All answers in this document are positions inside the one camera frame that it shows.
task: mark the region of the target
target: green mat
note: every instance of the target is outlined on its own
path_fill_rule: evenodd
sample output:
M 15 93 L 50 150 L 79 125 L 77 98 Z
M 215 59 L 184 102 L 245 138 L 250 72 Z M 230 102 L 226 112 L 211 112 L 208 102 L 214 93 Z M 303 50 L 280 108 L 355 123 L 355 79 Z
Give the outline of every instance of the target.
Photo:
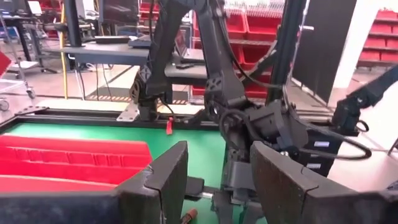
M 225 141 L 217 131 L 174 130 L 173 135 L 168 136 L 165 129 L 23 123 L 7 130 L 6 133 L 43 138 L 144 141 L 154 159 L 176 142 L 188 141 L 189 176 L 203 178 L 207 186 L 220 187 Z M 210 199 L 203 198 L 197 202 L 186 200 L 182 212 L 185 213 L 193 207 L 198 210 L 198 218 L 193 223 L 218 223 L 216 213 L 210 211 Z M 241 208 L 236 207 L 235 223 L 238 223 L 240 212 Z

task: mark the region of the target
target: laptop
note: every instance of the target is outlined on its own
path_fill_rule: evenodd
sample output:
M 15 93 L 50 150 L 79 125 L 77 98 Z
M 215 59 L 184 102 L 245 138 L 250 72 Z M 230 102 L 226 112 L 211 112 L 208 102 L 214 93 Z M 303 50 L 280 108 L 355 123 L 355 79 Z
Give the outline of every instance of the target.
M 174 41 L 175 49 L 181 57 L 181 63 L 205 63 L 202 49 L 189 49 L 185 44 L 185 37 L 180 30 Z

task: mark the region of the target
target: yellow pole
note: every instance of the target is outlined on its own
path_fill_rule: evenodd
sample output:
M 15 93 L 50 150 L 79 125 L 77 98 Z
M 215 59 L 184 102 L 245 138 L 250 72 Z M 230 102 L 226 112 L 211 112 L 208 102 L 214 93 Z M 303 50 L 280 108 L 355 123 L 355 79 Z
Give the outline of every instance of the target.
M 65 6 L 62 4 L 61 23 L 65 23 Z M 60 34 L 60 48 L 64 45 L 64 33 Z M 65 61 L 65 53 L 61 52 L 62 72 L 63 72 L 63 95 L 68 99 L 68 78 L 67 78 L 67 63 Z

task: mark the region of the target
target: wall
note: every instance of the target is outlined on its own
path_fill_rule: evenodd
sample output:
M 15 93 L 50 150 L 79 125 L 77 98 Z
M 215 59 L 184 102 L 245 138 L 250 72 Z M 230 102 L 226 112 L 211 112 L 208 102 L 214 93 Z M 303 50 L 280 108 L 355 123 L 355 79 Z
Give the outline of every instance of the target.
M 380 0 L 357 0 L 333 88 L 348 87 L 373 21 L 383 4 Z

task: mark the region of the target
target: sticker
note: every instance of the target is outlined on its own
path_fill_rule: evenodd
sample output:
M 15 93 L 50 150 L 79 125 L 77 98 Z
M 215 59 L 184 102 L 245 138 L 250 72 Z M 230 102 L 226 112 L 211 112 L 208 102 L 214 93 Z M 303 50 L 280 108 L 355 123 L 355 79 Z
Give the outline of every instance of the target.
M 321 169 L 321 164 L 307 164 L 308 169 Z
M 316 141 L 314 142 L 315 147 L 329 147 L 330 142 L 322 142 L 322 141 Z

